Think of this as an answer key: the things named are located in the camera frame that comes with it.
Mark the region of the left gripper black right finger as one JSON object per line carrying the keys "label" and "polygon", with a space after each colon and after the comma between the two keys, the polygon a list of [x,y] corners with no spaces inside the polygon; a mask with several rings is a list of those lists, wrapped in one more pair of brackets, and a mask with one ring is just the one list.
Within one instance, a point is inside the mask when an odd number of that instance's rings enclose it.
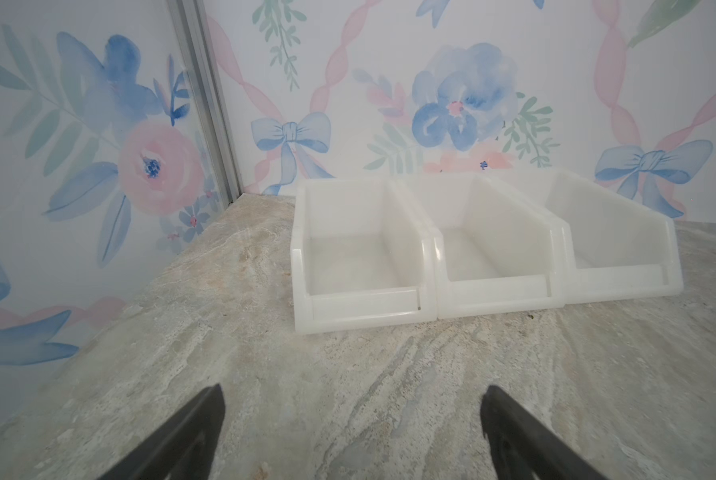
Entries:
{"label": "left gripper black right finger", "polygon": [[497,385],[482,397],[480,420],[499,479],[604,477]]}

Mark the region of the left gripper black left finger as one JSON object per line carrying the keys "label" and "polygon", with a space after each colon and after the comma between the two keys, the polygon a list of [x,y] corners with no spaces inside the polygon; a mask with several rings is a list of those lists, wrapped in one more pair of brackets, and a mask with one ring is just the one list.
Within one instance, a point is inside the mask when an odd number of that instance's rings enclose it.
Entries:
{"label": "left gripper black left finger", "polygon": [[223,390],[202,389],[104,479],[207,479],[226,414]]}

